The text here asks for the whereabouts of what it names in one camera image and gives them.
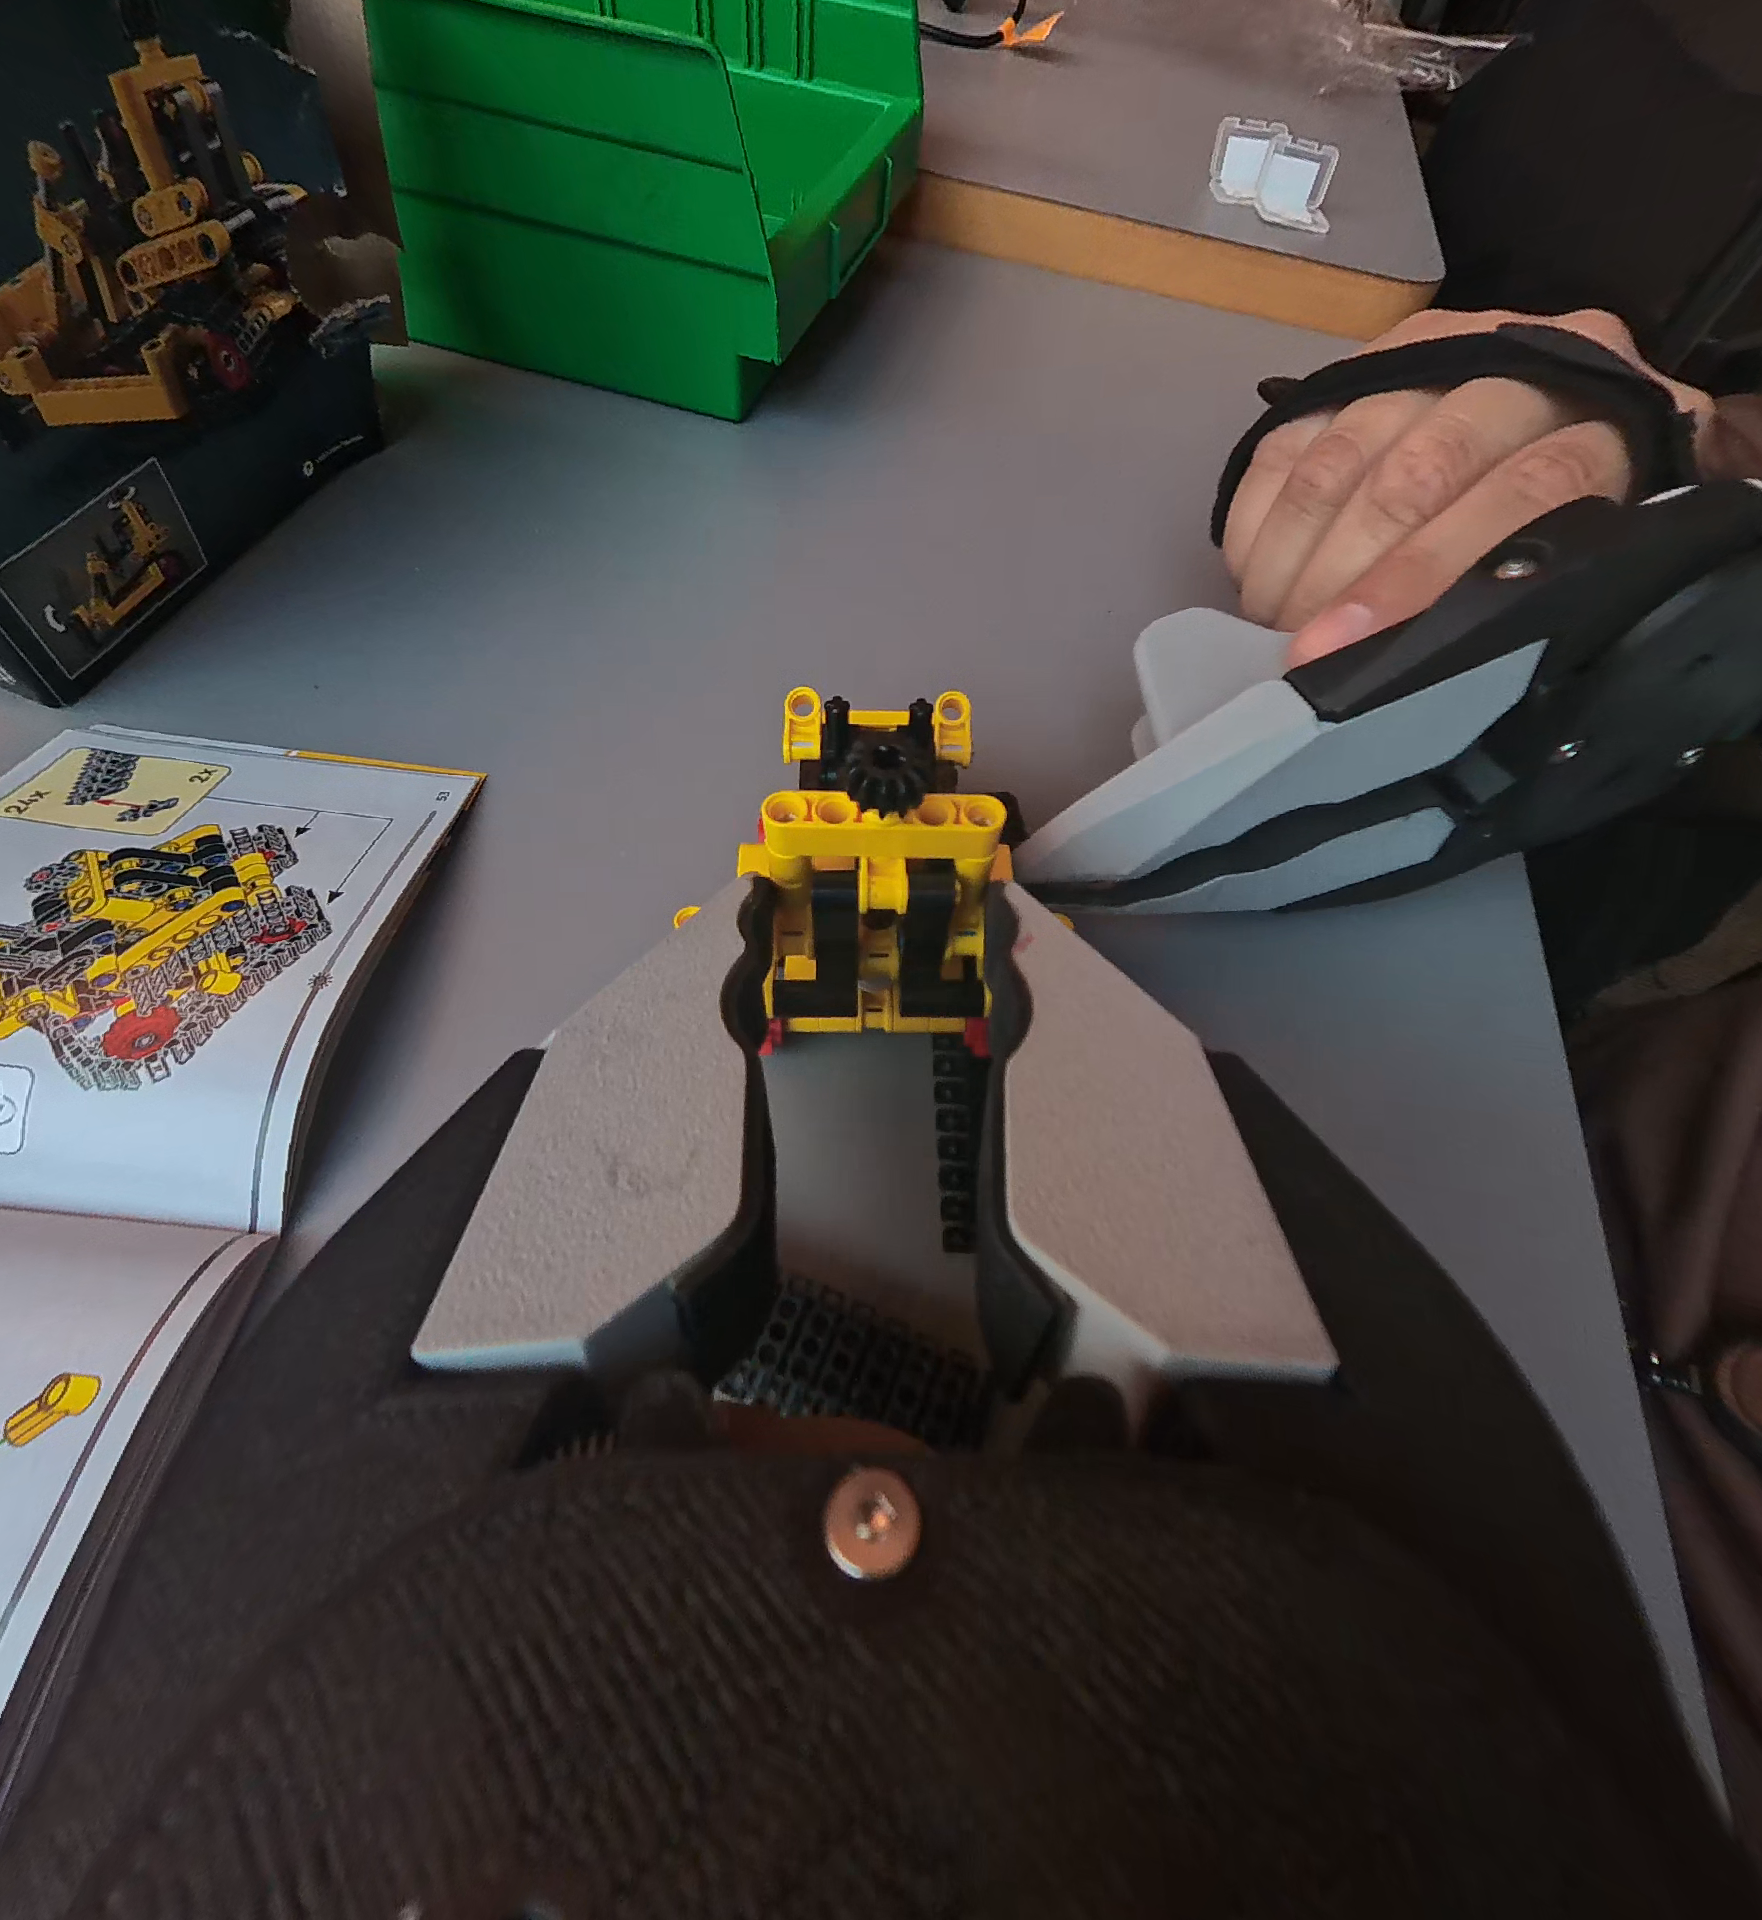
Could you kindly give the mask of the black lego track strip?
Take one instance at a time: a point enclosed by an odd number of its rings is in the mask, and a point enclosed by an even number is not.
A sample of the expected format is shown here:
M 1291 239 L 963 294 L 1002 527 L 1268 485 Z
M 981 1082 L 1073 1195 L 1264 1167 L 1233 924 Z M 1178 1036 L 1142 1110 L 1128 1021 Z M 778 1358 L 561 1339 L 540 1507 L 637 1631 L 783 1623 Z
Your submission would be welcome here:
M 981 1213 L 981 1167 L 991 1062 L 963 1031 L 932 1035 L 941 1251 L 973 1254 Z
M 896 1429 L 938 1450 L 979 1450 L 993 1386 L 963 1351 L 845 1294 L 784 1275 L 751 1350 L 715 1388 L 784 1418 Z

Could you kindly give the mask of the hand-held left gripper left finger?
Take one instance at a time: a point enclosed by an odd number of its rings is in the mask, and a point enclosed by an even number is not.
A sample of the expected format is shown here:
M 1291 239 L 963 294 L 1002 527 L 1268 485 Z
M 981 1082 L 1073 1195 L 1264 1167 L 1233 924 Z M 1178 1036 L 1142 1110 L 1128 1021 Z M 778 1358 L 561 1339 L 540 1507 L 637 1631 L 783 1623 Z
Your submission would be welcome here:
M 772 1304 L 751 877 L 551 1035 L 415 1335 L 428 1370 L 724 1374 Z

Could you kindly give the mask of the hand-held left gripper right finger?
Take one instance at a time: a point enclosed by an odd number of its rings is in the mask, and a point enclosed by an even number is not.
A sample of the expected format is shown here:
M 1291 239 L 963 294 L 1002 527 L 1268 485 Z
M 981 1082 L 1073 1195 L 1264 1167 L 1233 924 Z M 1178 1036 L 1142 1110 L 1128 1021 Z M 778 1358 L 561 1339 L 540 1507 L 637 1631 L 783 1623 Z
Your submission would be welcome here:
M 1329 1379 L 1340 1355 L 1196 1035 L 995 883 L 976 1290 L 996 1379 Z

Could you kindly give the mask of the small clear plastic case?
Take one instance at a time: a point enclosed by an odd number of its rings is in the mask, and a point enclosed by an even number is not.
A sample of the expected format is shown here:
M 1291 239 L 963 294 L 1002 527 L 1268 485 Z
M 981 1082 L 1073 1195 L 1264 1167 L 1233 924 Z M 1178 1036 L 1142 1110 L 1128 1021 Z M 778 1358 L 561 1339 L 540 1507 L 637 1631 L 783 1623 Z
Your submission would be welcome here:
M 1262 173 L 1289 131 L 1286 123 L 1227 115 L 1210 161 L 1215 199 L 1227 206 L 1257 205 Z
M 1277 229 L 1327 235 L 1329 218 L 1322 201 L 1340 161 L 1342 152 L 1329 142 L 1289 129 L 1277 131 L 1258 167 L 1255 188 L 1258 218 Z

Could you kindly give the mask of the black lego set box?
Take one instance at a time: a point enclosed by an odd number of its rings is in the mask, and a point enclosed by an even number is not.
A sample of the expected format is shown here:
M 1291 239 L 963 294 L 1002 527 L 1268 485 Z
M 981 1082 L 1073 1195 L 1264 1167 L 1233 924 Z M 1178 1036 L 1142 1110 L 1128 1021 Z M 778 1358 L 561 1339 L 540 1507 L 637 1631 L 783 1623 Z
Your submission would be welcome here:
M 381 447 L 303 5 L 0 3 L 0 688 L 65 709 Z

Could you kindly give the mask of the dark chair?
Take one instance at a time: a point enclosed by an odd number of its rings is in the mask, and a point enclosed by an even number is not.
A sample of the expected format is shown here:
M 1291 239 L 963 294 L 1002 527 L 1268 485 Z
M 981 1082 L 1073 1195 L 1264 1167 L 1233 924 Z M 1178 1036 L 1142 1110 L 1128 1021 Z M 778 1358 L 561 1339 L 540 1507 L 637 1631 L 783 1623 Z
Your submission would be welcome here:
M 1519 5 L 1423 161 L 1434 307 L 1600 309 L 1654 355 L 1762 201 L 1762 3 Z

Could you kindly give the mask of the person's right hand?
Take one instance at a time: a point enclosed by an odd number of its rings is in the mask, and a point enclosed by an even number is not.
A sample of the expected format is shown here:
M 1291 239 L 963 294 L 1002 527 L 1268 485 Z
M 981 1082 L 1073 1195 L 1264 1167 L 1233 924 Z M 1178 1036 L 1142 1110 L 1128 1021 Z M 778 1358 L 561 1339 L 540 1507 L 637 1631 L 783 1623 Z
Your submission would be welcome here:
M 1372 396 L 1280 425 L 1231 505 L 1240 609 L 1300 665 L 1429 607 L 1465 572 L 1584 496 L 1646 496 L 1613 424 L 1506 378 Z

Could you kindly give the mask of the green plastic bin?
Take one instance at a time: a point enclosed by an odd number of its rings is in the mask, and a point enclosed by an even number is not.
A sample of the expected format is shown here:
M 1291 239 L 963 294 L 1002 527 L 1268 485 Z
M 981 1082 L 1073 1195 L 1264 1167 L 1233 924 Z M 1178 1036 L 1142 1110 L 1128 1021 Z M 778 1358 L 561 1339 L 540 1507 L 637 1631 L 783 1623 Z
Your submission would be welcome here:
M 371 3 L 410 334 L 745 420 L 917 173 L 907 3 Z

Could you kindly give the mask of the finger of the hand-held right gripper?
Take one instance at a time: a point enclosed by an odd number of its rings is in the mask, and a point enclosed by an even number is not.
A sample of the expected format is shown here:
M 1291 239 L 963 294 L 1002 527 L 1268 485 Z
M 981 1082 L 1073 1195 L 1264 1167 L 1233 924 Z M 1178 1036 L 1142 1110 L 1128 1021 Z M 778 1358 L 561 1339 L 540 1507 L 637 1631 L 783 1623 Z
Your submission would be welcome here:
M 1038 882 L 1038 900 L 1112 913 L 1277 909 L 1418 866 L 1453 827 L 1436 795 L 1361 795 L 1291 812 L 1138 877 Z
M 1140 877 L 1300 807 L 1346 804 L 1470 749 L 1527 694 L 1545 642 L 1350 723 L 1320 720 L 1283 676 L 1291 642 L 1184 609 L 1133 642 L 1136 759 L 1019 851 L 1022 877 Z

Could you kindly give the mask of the yellow lego bulldozer model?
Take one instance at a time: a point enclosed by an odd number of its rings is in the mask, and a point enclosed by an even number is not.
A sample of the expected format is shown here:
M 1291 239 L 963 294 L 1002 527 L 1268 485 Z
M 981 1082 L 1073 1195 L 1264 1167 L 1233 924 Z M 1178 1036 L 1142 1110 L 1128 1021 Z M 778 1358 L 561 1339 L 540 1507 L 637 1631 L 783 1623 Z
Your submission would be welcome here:
M 798 1035 L 938 1036 L 991 1058 L 989 902 L 1026 829 L 1013 795 L 967 791 L 973 703 L 783 704 L 789 785 L 764 798 L 739 876 L 770 905 L 763 1056 Z

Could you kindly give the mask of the lego instruction booklet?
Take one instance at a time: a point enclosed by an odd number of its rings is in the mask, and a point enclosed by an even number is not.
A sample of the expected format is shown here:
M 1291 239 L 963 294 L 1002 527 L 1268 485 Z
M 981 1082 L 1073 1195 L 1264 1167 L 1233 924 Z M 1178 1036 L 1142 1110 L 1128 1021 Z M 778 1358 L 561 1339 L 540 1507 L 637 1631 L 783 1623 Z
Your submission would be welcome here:
M 480 783 L 115 729 L 0 778 L 0 1804 Z

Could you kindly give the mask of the clear plastic bag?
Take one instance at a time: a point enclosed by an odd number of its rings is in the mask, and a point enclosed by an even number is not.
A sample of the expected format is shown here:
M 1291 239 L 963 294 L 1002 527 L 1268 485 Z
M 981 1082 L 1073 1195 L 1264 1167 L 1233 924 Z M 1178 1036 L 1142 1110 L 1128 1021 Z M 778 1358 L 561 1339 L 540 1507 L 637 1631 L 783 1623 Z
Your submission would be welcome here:
M 1253 5 L 1251 33 L 1319 96 L 1445 88 L 1404 12 L 1402 3 L 1262 3 Z

